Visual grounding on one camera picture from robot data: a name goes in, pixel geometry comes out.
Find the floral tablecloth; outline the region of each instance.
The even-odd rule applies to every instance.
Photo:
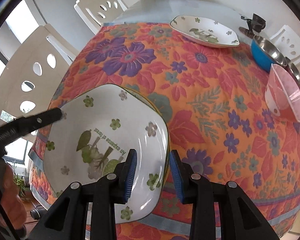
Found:
[[[108,26],[75,59],[50,108],[106,83],[139,91],[160,110],[182,161],[213,182],[236,181],[282,235],[300,210],[300,123],[271,116],[264,100],[267,78],[246,44],[200,46],[167,24]],[[42,170],[49,131],[39,131],[30,152],[31,189],[46,207],[59,194]],[[188,238],[191,213],[169,176],[152,214],[117,225],[118,239]]]

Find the chair backrest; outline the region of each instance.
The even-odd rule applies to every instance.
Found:
[[[74,9],[97,34],[104,22],[111,22],[124,11],[121,4],[125,6],[122,0],[77,0]]]
[[[39,26],[20,45],[0,76],[0,115],[5,111],[20,117],[47,110],[71,64],[69,58],[74,60],[78,54],[50,24]]]
[[[270,38],[270,41],[295,65],[300,63],[300,37],[288,25]]]

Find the blue bowl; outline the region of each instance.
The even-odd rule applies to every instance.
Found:
[[[284,68],[287,66],[282,53],[270,41],[261,36],[254,36],[251,44],[251,52],[257,64],[268,73],[270,72],[272,63]]]

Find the square plate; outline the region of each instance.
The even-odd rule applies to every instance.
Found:
[[[240,45],[235,31],[208,18],[180,15],[172,20],[170,26],[189,40],[207,47],[224,48]]]
[[[74,181],[97,181],[124,162],[133,148],[138,163],[131,198],[115,205],[115,220],[124,223],[151,213],[162,190],[168,150],[162,117],[112,84],[94,88],[61,109],[65,119],[52,125],[43,157],[52,189],[59,193]]]

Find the metal bowl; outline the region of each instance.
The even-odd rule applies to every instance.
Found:
[[[294,65],[291,60],[287,57],[285,57],[287,66],[285,67],[285,70],[293,77],[295,82],[297,83],[299,89],[300,89],[300,72],[297,69],[296,65]]]
[[[283,54],[270,41],[257,35],[253,37],[253,41],[273,63],[283,68],[287,66],[287,61]]]

